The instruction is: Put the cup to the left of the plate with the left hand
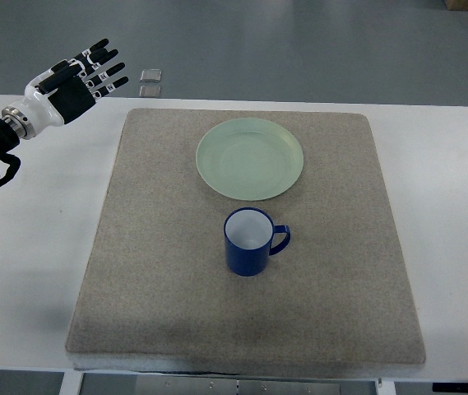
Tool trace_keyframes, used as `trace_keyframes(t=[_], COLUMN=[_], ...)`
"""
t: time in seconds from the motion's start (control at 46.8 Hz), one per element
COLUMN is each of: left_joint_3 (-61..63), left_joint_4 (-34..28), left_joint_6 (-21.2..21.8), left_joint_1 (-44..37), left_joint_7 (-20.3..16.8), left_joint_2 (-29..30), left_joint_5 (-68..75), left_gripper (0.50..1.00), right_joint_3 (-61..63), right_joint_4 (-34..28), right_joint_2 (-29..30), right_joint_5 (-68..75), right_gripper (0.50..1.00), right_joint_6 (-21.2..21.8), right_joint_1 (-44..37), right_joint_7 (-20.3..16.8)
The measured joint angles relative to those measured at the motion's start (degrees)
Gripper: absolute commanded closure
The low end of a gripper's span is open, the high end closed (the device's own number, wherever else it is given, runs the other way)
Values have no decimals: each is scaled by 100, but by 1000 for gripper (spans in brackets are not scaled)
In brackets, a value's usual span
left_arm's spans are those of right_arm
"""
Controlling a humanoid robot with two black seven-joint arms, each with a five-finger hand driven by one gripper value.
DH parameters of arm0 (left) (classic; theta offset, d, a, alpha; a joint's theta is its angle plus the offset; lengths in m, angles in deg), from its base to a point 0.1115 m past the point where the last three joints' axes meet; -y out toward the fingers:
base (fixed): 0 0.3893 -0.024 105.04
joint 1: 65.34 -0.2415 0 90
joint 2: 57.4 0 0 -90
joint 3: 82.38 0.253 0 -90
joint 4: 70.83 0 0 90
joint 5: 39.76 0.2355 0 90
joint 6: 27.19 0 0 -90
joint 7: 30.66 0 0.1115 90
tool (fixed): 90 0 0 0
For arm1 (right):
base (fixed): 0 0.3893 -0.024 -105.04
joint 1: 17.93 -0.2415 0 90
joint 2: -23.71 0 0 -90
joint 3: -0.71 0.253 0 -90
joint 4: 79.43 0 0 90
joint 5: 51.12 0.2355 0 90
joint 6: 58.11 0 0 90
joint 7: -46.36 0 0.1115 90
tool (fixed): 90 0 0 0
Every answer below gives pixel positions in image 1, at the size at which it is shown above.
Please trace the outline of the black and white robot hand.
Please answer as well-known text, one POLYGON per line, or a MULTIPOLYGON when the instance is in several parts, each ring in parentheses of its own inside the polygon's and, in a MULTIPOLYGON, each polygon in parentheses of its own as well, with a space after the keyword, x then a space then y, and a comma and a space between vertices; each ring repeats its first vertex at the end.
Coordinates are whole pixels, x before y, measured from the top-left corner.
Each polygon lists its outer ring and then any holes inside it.
POLYGON ((116 63, 116 49, 102 39, 73 58, 63 59, 42 72, 25 87, 24 97, 35 114, 28 117, 38 129, 36 116, 46 118, 44 126, 68 124, 91 109, 98 100, 128 83, 121 74, 125 63, 116 63))

